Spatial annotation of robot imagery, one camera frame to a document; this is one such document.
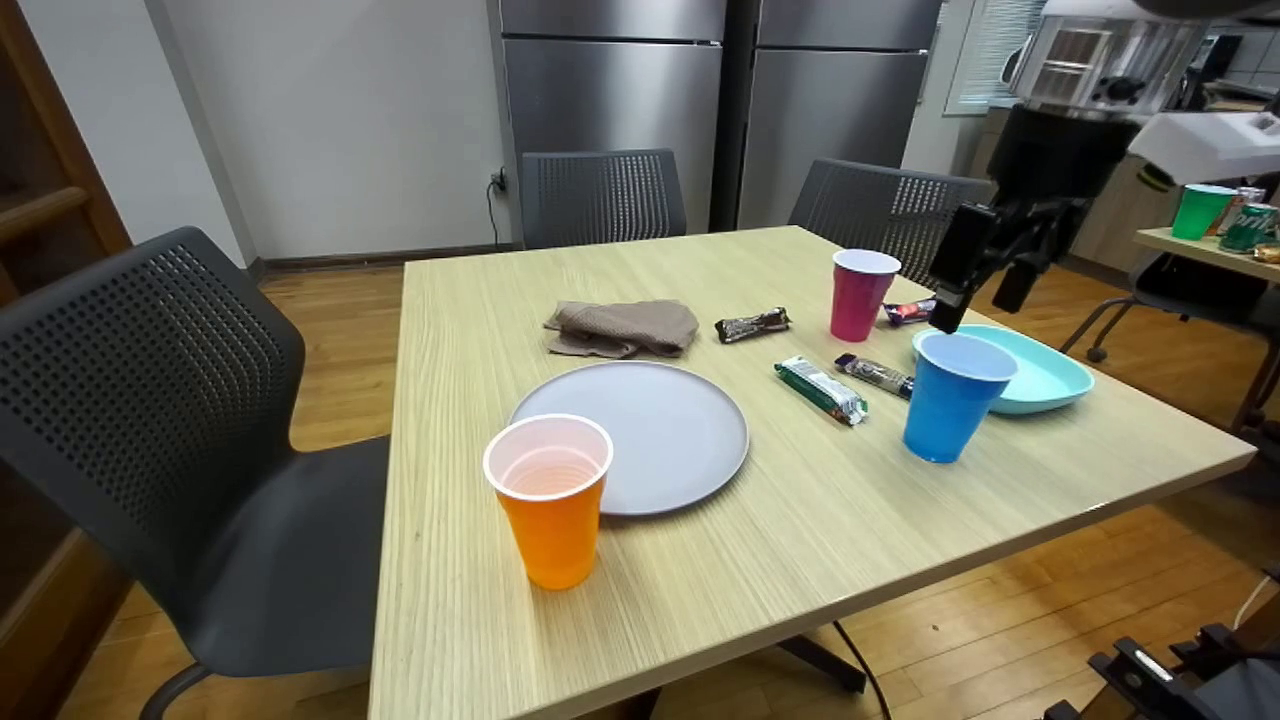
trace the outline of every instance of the mesh chair back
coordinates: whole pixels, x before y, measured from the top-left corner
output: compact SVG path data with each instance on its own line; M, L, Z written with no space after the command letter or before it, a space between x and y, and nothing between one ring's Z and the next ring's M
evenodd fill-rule
M959 204L993 200L986 176L929 176L852 159L816 159L804 176L791 223L840 242L879 247L905 275L935 284L929 262Z
M673 152L523 152L523 242L681 237L686 200Z
M0 457L180 625L197 558L287 457L296 328L197 226L0 313Z

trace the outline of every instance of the blue cup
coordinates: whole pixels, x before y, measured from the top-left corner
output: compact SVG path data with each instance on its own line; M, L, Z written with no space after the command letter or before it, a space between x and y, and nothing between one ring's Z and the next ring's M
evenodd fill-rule
M920 366L905 445L932 461L955 463L998 396L1008 387L1016 361L974 337L929 331L915 338Z

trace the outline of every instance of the blue plate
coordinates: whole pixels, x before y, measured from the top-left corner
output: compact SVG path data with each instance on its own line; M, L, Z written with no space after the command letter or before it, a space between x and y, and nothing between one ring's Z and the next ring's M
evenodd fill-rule
M1094 392L1094 370L1085 362L1076 362L1074 357L1066 357L1034 337L1019 337L1008 328L979 328L979 323L969 323L955 337L990 338L1016 361L1016 375L1008 381L1008 387L993 402L998 417L1057 413L1057 409L1069 409Z

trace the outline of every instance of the chair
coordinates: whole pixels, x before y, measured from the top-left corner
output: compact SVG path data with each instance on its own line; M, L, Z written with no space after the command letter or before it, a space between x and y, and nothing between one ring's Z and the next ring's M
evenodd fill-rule
M678 156L666 149L523 152L521 223L529 247L681 237Z
M879 247L905 262L905 275L935 287L929 262L951 223L951 211L993 196L998 184L986 176L816 159L804 176L791 223L840 247Z
M197 678L360 671L389 438L296 452L300 331L197 226L0 313L0 461L170 611Z
M1177 313L1182 320L1211 320L1211 323L1229 323L1229 328L1244 328L1270 338L1270 357L1231 421L1231 429L1256 423L1265 398L1275 387L1275 362L1280 362L1280 313L1274 309L1275 295L1270 295L1270 280L1256 275L1242 275L1242 273L1226 273L1211 262L1196 262L1190 256L1155 256L1148 267L1142 267L1129 280L1129 293L1117 301L1105 301L1102 309L1094 309L1076 331L1061 343L1061 350L1074 350L1094 323L1102 323L1102 331L1088 343L1088 361L1105 362L1107 361L1107 337L1117 331L1117 323L1129 317L1129 309L1145 302L1145 309L1162 309L1162 313Z

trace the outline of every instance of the paper plate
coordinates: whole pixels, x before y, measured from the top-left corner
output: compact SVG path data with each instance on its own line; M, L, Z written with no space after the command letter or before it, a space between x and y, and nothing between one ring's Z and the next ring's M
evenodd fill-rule
M963 323L955 337L990 338L1016 361L1016 375L993 402L998 417L1057 413L1094 392L1094 370L1085 362L1034 337L986 323Z
M742 409L667 362L602 362L550 381L515 417L576 413L607 429L604 514L659 514L718 494L747 461Z

